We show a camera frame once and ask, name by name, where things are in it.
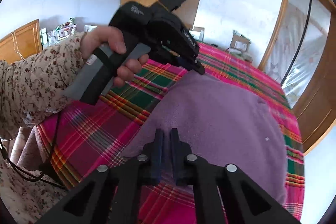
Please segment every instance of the floral shirt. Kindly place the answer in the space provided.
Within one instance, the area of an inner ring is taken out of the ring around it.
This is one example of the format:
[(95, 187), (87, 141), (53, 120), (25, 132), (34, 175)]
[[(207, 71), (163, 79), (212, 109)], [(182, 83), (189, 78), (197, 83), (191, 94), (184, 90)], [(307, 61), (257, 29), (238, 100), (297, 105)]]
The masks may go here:
[[(84, 65), (80, 52), (84, 34), (77, 33), (25, 60), (0, 61), (2, 140), (15, 138), (19, 127), (32, 128), (70, 103), (62, 91)], [(65, 191), (49, 184), (23, 180), (0, 154), (0, 198), (17, 223), (34, 223), (64, 195)]]

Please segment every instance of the purple towel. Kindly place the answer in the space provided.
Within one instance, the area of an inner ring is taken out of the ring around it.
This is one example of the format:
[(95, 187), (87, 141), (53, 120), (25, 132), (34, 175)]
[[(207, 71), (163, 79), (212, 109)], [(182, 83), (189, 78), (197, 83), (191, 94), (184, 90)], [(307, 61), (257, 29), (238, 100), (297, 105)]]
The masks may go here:
[(163, 178), (170, 184), (169, 132), (177, 128), (194, 154), (215, 165), (236, 164), (280, 204), (285, 202), (284, 137), (265, 101), (254, 93), (190, 71), (167, 92), (122, 155), (139, 154), (157, 128), (165, 133)]

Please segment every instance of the hand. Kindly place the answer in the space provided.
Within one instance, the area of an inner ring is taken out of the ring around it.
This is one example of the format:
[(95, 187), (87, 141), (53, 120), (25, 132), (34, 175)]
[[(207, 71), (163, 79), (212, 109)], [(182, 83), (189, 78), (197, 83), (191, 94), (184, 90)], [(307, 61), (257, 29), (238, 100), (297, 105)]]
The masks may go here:
[[(110, 48), (114, 52), (119, 54), (124, 54), (126, 52), (122, 32), (115, 27), (104, 26), (95, 28), (83, 37), (80, 48), (82, 58), (84, 60), (88, 59), (95, 48), (99, 47), (104, 42), (108, 42)], [(139, 58), (139, 60), (128, 60), (125, 66), (118, 68), (118, 76), (114, 78), (114, 85), (121, 88), (125, 85), (125, 81), (132, 81), (134, 74), (141, 71), (142, 65), (145, 64), (147, 60), (148, 54), (143, 55)]]

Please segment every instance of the screw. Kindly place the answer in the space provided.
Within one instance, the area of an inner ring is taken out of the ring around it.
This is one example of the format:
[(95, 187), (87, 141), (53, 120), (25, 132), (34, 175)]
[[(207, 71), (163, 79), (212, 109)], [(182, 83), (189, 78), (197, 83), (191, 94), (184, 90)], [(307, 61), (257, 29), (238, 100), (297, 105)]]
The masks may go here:
[(106, 165), (99, 165), (97, 168), (98, 172), (104, 173), (107, 171), (107, 166)]
[(229, 165), (226, 167), (226, 170), (228, 170), (228, 171), (231, 172), (231, 173), (234, 173), (235, 171), (237, 171), (237, 166), (235, 166), (234, 164), (229, 164)]
[(187, 156), (187, 160), (189, 160), (189, 161), (195, 161), (195, 160), (197, 160), (197, 156), (194, 155), (194, 154), (189, 154)]
[(140, 154), (138, 156), (138, 161), (146, 161), (148, 157), (145, 154)]

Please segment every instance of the fingernail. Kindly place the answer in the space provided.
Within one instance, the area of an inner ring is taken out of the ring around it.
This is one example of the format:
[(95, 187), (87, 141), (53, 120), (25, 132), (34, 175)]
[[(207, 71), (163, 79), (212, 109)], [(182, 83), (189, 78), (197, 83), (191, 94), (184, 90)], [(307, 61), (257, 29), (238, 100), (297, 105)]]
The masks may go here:
[(121, 54), (126, 53), (126, 46), (125, 46), (124, 42), (118, 43), (118, 51)]

